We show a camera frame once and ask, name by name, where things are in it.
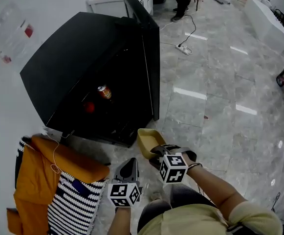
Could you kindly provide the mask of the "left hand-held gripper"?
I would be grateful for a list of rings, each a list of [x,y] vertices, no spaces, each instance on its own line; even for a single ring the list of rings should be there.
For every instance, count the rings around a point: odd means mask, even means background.
[[[138,161],[130,158],[116,169],[108,185],[108,199],[116,208],[131,208],[140,202],[141,193]]]

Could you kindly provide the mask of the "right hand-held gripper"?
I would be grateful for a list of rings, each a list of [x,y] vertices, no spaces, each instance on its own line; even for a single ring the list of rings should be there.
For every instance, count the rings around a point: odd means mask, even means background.
[[[184,154],[187,154],[193,161],[197,158],[196,153],[190,148],[169,144],[158,145],[151,150],[151,153],[158,155],[149,159],[149,163],[159,170],[163,183],[181,183],[189,167],[183,158]]]

